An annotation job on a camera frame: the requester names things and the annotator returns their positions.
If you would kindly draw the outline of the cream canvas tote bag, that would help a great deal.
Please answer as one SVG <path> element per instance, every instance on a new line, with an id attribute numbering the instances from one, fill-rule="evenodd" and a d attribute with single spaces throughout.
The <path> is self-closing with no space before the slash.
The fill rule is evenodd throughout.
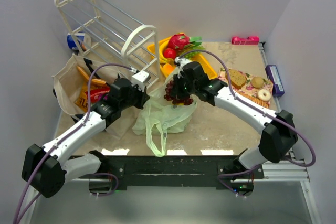
<path id="1" fill-rule="evenodd" d="M 102 62 L 73 54 L 66 65 L 53 76 L 54 95 L 63 112 L 72 117 L 75 122 L 87 112 L 87 101 L 82 99 L 81 103 L 77 102 L 82 87 L 87 87 L 87 81 L 77 67 L 81 67 L 90 75 L 100 65 Z M 135 122 L 135 116 L 135 108 L 122 111 L 121 117 L 107 127 L 106 132 L 116 139 L 121 139 Z"/>

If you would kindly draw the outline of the red gummy candy bag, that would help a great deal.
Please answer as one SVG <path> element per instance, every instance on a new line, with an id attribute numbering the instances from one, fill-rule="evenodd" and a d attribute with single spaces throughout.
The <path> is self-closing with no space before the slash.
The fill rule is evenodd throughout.
<path id="1" fill-rule="evenodd" d="M 90 95 L 88 95 L 88 91 L 85 91 L 85 94 L 87 97 L 90 97 L 91 103 L 96 103 L 104 94 L 109 93 L 109 91 L 110 91 L 109 87 L 97 88 L 91 90 Z"/>

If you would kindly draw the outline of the purple grape bunch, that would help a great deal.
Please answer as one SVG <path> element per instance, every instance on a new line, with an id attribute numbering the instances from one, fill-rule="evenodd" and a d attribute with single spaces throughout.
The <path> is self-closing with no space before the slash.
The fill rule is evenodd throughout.
<path id="1" fill-rule="evenodd" d="M 168 102 L 172 102 L 173 105 L 189 106 L 194 102 L 187 88 L 179 86 L 173 80 L 168 82 L 164 91 L 163 98 Z"/>

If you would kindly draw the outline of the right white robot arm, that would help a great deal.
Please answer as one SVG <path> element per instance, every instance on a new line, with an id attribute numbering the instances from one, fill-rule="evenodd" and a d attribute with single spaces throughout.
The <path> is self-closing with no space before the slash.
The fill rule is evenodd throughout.
<path id="1" fill-rule="evenodd" d="M 261 136 L 257 147 L 240 153 L 224 168 L 224 174 L 238 176 L 267 161 L 279 163 L 298 140 L 293 131 L 292 115 L 257 105 L 230 89 L 228 83 L 209 79 L 200 63 L 186 59 L 177 61 L 178 73 L 173 76 L 171 97 L 177 100 L 197 96 L 201 101 L 226 110 L 248 123 Z"/>

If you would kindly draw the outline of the light green plastic bag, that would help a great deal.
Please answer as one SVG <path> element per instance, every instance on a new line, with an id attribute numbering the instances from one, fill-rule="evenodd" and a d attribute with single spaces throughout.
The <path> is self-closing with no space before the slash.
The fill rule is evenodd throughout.
<path id="1" fill-rule="evenodd" d="M 132 128 L 136 135 L 145 136 L 147 147 L 157 157 L 165 156 L 168 135 L 184 132 L 197 108 L 196 98 L 190 105 L 173 105 L 164 95 L 163 88 L 150 92 Z"/>

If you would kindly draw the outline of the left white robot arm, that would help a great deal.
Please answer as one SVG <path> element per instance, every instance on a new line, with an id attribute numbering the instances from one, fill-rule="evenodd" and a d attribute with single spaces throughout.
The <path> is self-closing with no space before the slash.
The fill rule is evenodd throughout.
<path id="1" fill-rule="evenodd" d="M 31 145 L 25 154 L 22 179 L 44 197 L 50 198 L 60 191 L 72 172 L 76 177 L 96 172 L 101 165 L 96 155 L 88 154 L 80 158 L 80 165 L 75 169 L 69 167 L 68 159 L 91 137 L 117 121 L 122 111 L 131 107 L 142 109 L 149 99 L 146 93 L 149 79 L 150 76 L 144 71 L 136 73 L 130 80 L 115 79 L 110 92 L 75 125 L 42 147 Z"/>

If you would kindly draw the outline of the orange kettle chips bag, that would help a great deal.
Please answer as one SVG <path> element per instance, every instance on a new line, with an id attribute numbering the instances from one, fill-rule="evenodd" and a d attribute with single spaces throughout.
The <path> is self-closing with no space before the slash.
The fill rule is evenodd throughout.
<path id="1" fill-rule="evenodd" d="M 80 93 L 79 93 L 79 97 L 76 100 L 75 104 L 80 107 L 84 112 L 88 111 L 88 99 L 90 97 L 87 97 L 85 94 L 85 91 L 88 91 L 88 95 L 90 95 L 90 91 L 93 89 L 97 89 L 97 88 L 106 88 L 106 87 L 110 87 L 106 81 L 102 80 L 102 79 L 95 79 L 93 78 L 91 81 L 91 86 L 90 89 L 88 89 L 88 82 L 89 82 L 89 75 L 85 72 L 85 70 L 80 67 L 80 66 L 76 66 L 78 72 L 80 73 L 80 75 L 82 76 L 82 78 L 84 79 L 84 83 L 82 84 Z"/>

